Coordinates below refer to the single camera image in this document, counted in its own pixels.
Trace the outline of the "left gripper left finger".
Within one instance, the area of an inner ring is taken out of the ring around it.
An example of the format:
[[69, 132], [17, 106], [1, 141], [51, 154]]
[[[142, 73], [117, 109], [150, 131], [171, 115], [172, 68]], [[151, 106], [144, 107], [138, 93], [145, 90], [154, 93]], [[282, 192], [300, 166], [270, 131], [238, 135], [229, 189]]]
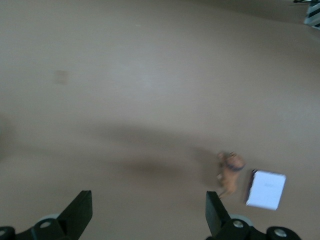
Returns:
[[16, 233], [11, 226], [2, 226], [0, 238], [2, 240], [78, 240], [92, 216], [92, 192], [82, 190], [56, 218], [40, 220], [20, 233]]

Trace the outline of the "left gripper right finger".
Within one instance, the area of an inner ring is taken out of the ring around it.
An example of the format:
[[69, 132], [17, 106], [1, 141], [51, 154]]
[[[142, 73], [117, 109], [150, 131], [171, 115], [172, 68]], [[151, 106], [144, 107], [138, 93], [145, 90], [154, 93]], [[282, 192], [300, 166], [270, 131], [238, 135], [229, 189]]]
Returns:
[[265, 233], [250, 226], [244, 220], [231, 218], [215, 191], [206, 192], [205, 218], [211, 236], [208, 240], [299, 240], [293, 230], [271, 226]]

